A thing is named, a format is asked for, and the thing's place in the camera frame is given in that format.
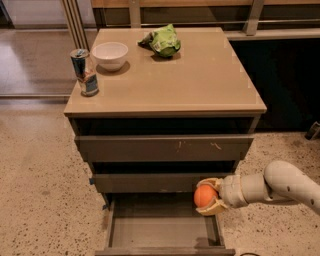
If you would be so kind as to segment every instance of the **cabinet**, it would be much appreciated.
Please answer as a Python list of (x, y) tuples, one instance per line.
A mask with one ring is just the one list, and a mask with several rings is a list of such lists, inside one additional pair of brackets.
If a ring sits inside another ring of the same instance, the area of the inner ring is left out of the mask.
[[(76, 84), (64, 113), (75, 132), (77, 148), (92, 170), (91, 183), (97, 192), (112, 197), (107, 200), (114, 217), (110, 222), (119, 223), (119, 216), (127, 214), (134, 223), (141, 216), (145, 221), (158, 217), (154, 223), (175, 218), (182, 226), (184, 218), (199, 227), (209, 220), (216, 223), (215, 217), (197, 215), (192, 192), (203, 178), (235, 171), (266, 106), (220, 28), (177, 29), (182, 47), (171, 59), (137, 46), (149, 31), (101, 29), (94, 45), (125, 43), (127, 62), (117, 72), (97, 66), (100, 92), (83, 97)], [(117, 203), (126, 210), (119, 213)], [(218, 230), (215, 225), (209, 224), (211, 234)], [(145, 238), (150, 232), (147, 227), (141, 223), (138, 229), (145, 231)], [(215, 242), (206, 238), (207, 243), (196, 250), (189, 243), (172, 249), (159, 241), (158, 246), (141, 249), (139, 243), (117, 246), (115, 230), (111, 225), (106, 250), (97, 255), (234, 254), (223, 247), (217, 234), (211, 239)], [(163, 237), (176, 237), (172, 234)]]

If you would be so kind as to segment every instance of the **dark background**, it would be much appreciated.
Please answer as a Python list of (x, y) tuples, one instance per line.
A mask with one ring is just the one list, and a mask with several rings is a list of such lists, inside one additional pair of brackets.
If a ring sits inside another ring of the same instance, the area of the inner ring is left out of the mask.
[(260, 131), (307, 131), (320, 120), (320, 39), (232, 41), (267, 105)]

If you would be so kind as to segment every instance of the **drawer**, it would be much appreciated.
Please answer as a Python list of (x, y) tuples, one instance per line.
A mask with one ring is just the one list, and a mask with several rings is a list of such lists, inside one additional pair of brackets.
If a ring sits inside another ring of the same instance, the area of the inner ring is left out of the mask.
[(106, 237), (95, 255), (235, 255), (217, 217), (197, 213), (191, 193), (113, 195)]
[(234, 161), (93, 163), (99, 193), (192, 192), (205, 178), (222, 178), (234, 172)]
[(86, 162), (239, 161), (252, 135), (76, 136)]

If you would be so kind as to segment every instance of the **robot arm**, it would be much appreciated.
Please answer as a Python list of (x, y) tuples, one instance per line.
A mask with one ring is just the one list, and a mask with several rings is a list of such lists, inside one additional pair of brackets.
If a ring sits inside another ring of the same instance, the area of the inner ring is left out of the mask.
[(219, 198), (210, 205), (197, 208), (205, 216), (258, 202), (282, 205), (302, 203), (320, 215), (320, 186), (288, 162), (273, 161), (263, 174), (209, 178), (200, 181), (198, 186), (204, 183), (211, 184), (219, 192)]

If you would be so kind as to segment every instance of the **energy drink can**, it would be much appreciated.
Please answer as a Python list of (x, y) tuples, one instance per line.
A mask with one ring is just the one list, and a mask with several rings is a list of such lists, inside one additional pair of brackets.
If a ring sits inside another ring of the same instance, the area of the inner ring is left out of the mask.
[(86, 49), (75, 49), (70, 53), (74, 71), (81, 87), (81, 94), (93, 96), (99, 92), (97, 75)]

